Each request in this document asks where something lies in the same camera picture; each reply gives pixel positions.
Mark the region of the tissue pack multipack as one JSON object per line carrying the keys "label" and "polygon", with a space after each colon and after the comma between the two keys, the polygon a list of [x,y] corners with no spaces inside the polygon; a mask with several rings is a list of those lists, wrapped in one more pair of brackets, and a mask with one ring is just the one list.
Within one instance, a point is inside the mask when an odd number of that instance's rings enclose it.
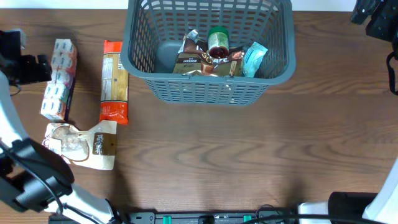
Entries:
{"label": "tissue pack multipack", "polygon": [[56,39],[52,59],[52,74],[47,82],[40,114],[51,122],[65,122],[72,101],[76,77],[77,49],[70,39]]}

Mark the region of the red spaghetti packet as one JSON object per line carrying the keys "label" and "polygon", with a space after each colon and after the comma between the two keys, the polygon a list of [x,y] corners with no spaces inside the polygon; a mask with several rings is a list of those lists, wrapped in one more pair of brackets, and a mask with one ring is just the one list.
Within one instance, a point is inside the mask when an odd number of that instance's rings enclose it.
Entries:
{"label": "red spaghetti packet", "polygon": [[129,73],[121,61],[122,46],[104,41],[99,120],[128,124]]}

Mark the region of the snack bag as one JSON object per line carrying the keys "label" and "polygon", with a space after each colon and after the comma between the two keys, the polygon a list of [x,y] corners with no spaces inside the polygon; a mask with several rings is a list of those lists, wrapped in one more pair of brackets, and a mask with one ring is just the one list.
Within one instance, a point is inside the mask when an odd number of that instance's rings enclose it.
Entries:
{"label": "snack bag", "polygon": [[112,170],[116,157],[117,122],[102,120],[87,131],[67,123],[47,125],[43,145],[68,164]]}

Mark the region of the teal wipes packet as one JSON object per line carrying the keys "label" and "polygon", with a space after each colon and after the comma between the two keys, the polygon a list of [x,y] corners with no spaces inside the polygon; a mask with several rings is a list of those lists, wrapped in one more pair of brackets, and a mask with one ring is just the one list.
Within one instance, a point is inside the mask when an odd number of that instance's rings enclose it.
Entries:
{"label": "teal wipes packet", "polygon": [[257,70],[261,66],[262,60],[268,49],[258,42],[253,42],[244,55],[243,76],[254,78]]}

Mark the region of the green lid jar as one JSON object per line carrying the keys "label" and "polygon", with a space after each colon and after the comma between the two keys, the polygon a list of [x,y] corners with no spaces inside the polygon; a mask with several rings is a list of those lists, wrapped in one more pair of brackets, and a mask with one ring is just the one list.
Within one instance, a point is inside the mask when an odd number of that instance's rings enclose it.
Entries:
{"label": "green lid jar", "polygon": [[229,33],[223,26],[212,27],[208,32],[208,54],[213,58],[229,55]]}

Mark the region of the gold coffee bag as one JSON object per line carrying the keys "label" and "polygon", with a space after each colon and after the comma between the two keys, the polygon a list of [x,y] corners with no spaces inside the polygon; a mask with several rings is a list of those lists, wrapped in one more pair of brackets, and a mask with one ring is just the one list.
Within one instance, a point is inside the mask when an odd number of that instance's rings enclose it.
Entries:
{"label": "gold coffee bag", "polygon": [[239,77],[244,65],[244,54],[242,47],[229,45],[227,57],[213,58],[208,54],[208,39],[200,39],[194,29],[183,38],[173,72],[209,77]]}

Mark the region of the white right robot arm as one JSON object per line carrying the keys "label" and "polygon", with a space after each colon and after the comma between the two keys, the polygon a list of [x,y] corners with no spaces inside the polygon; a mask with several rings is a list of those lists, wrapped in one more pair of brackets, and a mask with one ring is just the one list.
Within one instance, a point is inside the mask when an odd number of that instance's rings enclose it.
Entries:
{"label": "white right robot arm", "polygon": [[[386,58],[389,89],[397,95],[397,72],[391,60],[397,60],[397,0],[357,1],[351,22],[366,26],[366,35],[388,41],[392,52]],[[298,206],[299,215],[326,215],[325,219],[300,218],[298,224],[359,223],[362,220],[397,224],[397,162],[395,162],[378,194],[333,192],[324,202],[305,202]]]}

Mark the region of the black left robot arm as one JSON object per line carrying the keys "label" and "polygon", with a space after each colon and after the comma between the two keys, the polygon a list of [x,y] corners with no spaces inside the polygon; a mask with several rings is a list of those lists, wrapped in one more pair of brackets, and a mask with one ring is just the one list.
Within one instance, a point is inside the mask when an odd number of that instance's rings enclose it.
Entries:
{"label": "black left robot arm", "polygon": [[75,185],[68,164],[26,133],[10,88],[49,81],[52,68],[46,55],[22,55],[24,46],[23,31],[1,32],[1,201],[78,223],[128,223],[108,200]]}

